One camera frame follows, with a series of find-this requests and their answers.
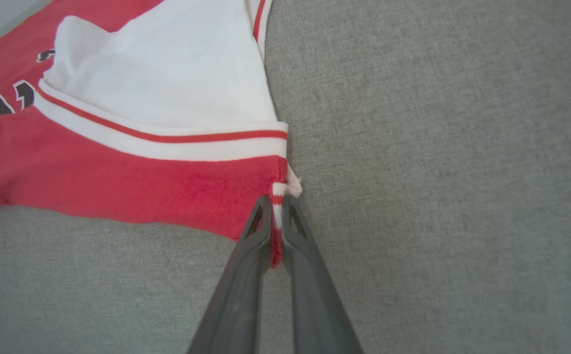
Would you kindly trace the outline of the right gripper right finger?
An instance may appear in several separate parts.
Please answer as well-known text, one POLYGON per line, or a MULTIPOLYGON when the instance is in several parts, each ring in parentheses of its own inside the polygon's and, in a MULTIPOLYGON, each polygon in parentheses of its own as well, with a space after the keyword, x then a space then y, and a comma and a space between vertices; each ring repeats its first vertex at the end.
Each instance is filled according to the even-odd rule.
POLYGON ((361 343, 297 198, 286 195, 282 209, 283 262, 292 285, 294 352, 362 354, 361 343))

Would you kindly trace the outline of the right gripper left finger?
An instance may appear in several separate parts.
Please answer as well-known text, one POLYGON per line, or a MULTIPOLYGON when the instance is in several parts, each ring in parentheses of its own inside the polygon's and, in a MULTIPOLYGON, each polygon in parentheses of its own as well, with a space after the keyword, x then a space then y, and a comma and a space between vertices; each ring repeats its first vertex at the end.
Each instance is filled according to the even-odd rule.
POLYGON ((189 354, 255 354, 263 276, 271 265, 271 199, 260 196, 216 285, 189 354))

